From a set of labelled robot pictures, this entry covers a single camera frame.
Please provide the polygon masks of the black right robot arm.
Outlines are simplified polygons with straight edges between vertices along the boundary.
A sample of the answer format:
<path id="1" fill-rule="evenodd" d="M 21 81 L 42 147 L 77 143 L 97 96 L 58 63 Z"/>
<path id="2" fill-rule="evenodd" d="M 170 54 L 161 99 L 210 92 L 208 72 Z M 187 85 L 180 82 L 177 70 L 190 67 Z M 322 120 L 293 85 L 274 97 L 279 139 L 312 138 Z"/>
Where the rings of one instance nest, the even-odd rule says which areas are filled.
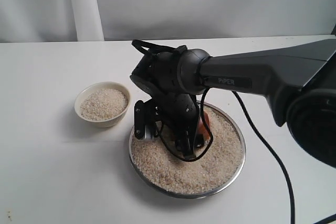
<path id="1" fill-rule="evenodd" d="M 176 135 L 176 157 L 196 161 L 195 148 L 204 144 L 197 124 L 205 119 L 196 96 L 223 89 L 266 98 L 275 124 L 286 125 L 304 151 L 335 167 L 334 39 L 217 57 L 185 45 L 133 40 L 132 46 L 143 57 L 130 78 L 151 97 L 134 108 L 137 138 L 162 121 Z"/>

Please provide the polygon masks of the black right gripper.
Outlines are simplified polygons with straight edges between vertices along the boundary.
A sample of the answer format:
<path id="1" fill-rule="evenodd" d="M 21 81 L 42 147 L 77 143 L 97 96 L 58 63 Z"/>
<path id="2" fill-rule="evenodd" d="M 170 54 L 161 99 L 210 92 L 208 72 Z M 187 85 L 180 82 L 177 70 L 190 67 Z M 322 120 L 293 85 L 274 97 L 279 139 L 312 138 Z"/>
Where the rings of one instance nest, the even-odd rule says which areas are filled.
<path id="1" fill-rule="evenodd" d="M 138 140 L 154 139 L 154 110 L 158 109 L 158 120 L 176 134 L 175 147 L 183 157 L 196 157 L 195 151 L 204 146 L 203 134 L 196 133 L 199 121 L 199 106 L 196 96 L 168 93 L 134 105 L 134 136 Z"/>

